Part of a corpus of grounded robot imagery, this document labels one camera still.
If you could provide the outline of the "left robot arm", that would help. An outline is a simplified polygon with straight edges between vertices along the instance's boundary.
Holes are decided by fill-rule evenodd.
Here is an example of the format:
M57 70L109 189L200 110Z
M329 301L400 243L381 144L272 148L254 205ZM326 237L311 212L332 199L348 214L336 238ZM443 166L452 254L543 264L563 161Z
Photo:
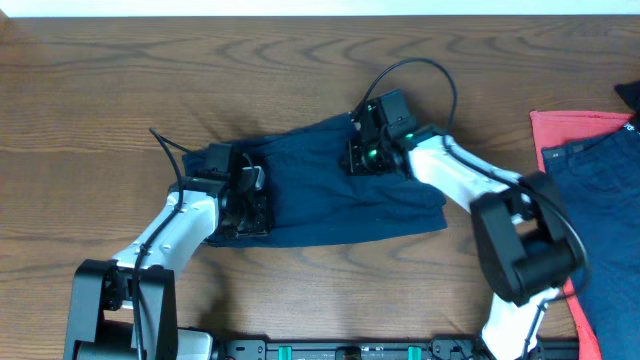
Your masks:
M75 271L64 358L217 358L213 335L179 327L176 281L202 244L266 235L272 222L257 161L229 144L197 157L200 168L178 175L136 240Z

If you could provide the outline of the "navy blue shorts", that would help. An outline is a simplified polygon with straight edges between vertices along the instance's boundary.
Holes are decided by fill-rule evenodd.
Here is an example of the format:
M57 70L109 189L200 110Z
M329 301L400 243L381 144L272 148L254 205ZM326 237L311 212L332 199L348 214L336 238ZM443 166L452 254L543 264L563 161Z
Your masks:
M433 186L398 174L350 176L340 168L354 133L341 114L284 134L234 141L265 171L273 228L267 236L217 237L211 246L329 246L446 228L446 199Z

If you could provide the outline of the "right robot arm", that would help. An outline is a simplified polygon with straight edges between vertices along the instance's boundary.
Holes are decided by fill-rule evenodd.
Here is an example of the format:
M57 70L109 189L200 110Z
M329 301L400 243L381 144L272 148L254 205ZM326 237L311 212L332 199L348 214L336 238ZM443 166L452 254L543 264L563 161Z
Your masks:
M562 287L570 275L588 266L551 178L495 167L447 131L420 126L399 90L364 97L350 116L356 133L343 159L349 175L399 173L435 187L469 213L493 291L473 358L543 358L537 332L544 313L566 298Z

